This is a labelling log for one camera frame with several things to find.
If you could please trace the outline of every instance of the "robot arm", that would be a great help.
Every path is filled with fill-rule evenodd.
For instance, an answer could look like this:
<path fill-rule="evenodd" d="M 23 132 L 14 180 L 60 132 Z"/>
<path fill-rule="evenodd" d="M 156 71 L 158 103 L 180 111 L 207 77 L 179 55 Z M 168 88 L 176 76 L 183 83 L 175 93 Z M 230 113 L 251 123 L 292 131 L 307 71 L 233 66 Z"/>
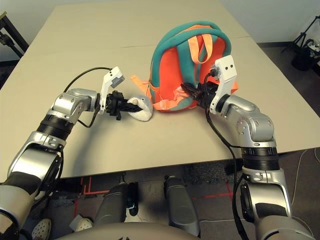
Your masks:
<path fill-rule="evenodd" d="M 0 185 L 0 237 L 19 238 L 19 230 L 34 204 L 35 196 L 39 191 L 50 189 L 62 167 L 62 151 L 81 113 L 107 112 L 120 120 L 120 111 L 142 111 L 137 105 L 127 103 L 122 93 L 113 91 L 108 94 L 109 86 L 114 88 L 123 79 L 119 68 L 115 67 L 104 76 L 101 94 L 76 88 L 56 98 L 37 130 L 30 134 L 14 157 L 7 180 Z"/>
<path fill-rule="evenodd" d="M 238 137 L 243 158 L 242 172 L 246 181 L 240 186 L 242 215 L 255 225 L 256 239 L 314 239 L 302 225 L 292 219 L 272 120 L 252 102 L 231 95 L 237 77 L 232 56 L 216 60 L 209 75 L 217 77 L 219 85 L 208 82 L 199 84 L 197 89 L 188 84 L 181 87 L 201 107 L 208 108 L 212 114 L 226 120 Z"/>

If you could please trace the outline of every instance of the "silver robot arm segment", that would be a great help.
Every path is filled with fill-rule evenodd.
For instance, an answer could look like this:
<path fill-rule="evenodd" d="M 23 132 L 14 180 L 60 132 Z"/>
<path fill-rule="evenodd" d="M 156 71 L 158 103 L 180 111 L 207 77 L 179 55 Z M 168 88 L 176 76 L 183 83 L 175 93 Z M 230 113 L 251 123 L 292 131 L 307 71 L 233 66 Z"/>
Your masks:
<path fill-rule="evenodd" d="M 13 159 L 7 180 L 0 185 L 0 235 L 17 235 L 37 193 L 47 190 L 55 180 L 61 163 L 59 153 L 73 126 L 82 112 L 100 107 L 99 96 L 80 88 L 60 94 L 38 129 L 30 134 Z"/>
<path fill-rule="evenodd" d="M 292 219 L 285 173 L 279 157 L 271 119 L 259 108 L 235 95 L 222 98 L 216 107 L 238 136 L 243 158 L 242 215 L 255 225 L 257 240 L 314 239 Z"/>

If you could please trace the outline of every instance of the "backpack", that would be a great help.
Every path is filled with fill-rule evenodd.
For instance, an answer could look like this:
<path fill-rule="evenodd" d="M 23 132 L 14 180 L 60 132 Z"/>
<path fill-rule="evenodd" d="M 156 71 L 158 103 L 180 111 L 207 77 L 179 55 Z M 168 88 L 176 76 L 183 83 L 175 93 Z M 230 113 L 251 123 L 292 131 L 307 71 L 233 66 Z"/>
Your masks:
<path fill-rule="evenodd" d="M 156 46 L 149 81 L 141 82 L 135 75 L 131 79 L 159 111 L 194 108 L 197 102 L 183 91 L 181 84 L 191 84 L 195 88 L 198 83 L 203 84 L 215 61 L 230 53 L 229 38 L 213 22 L 185 23 L 169 31 Z M 208 81 L 219 84 L 213 77 Z M 237 89 L 235 82 L 232 92 Z"/>

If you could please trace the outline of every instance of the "orange strap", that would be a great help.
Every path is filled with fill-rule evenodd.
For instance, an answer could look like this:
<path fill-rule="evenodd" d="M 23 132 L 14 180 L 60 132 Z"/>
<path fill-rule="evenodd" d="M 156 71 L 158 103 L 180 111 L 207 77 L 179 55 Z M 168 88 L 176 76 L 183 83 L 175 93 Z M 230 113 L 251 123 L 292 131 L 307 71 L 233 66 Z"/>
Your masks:
<path fill-rule="evenodd" d="M 153 107 L 157 110 L 170 110 L 178 106 L 178 104 L 189 95 L 183 91 L 181 87 L 178 87 L 173 91 L 173 100 L 163 99 L 153 104 Z"/>
<path fill-rule="evenodd" d="M 212 50 L 213 50 L 213 42 L 212 42 L 211 35 L 202 34 L 201 36 L 203 38 L 204 46 L 206 49 L 206 59 L 204 61 L 199 61 L 199 43 L 198 43 L 197 36 L 193 36 L 188 39 L 191 58 L 195 64 L 204 64 L 206 61 L 208 61 L 211 57 Z"/>
<path fill-rule="evenodd" d="M 137 87 L 143 92 L 143 94 L 148 95 L 148 86 L 149 86 L 149 81 L 141 81 L 140 78 L 138 78 L 136 75 L 132 75 L 131 77 L 131 81 L 137 85 Z"/>

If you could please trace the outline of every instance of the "tripod stand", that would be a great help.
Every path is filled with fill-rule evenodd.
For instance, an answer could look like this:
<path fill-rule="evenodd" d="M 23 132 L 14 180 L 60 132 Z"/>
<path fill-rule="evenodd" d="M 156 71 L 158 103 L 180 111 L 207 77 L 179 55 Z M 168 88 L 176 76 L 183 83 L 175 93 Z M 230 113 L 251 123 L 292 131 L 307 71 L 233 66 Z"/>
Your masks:
<path fill-rule="evenodd" d="M 314 20 L 310 23 L 310 25 L 307 27 L 307 29 L 304 32 L 301 32 L 300 35 L 294 41 L 289 43 L 288 46 L 281 51 L 281 53 L 285 52 L 287 49 L 294 49 L 296 47 L 296 45 L 298 45 L 298 42 L 302 38 L 302 42 L 301 42 L 300 47 L 299 47 L 301 49 L 303 47 L 303 45 L 304 45 L 304 42 L 305 42 L 305 39 L 306 39 L 306 36 L 307 36 L 306 32 L 309 30 L 309 28 L 312 26 L 312 24 L 314 24 L 314 22 L 317 19 L 320 19 L 320 15 L 319 16 L 315 16 Z"/>

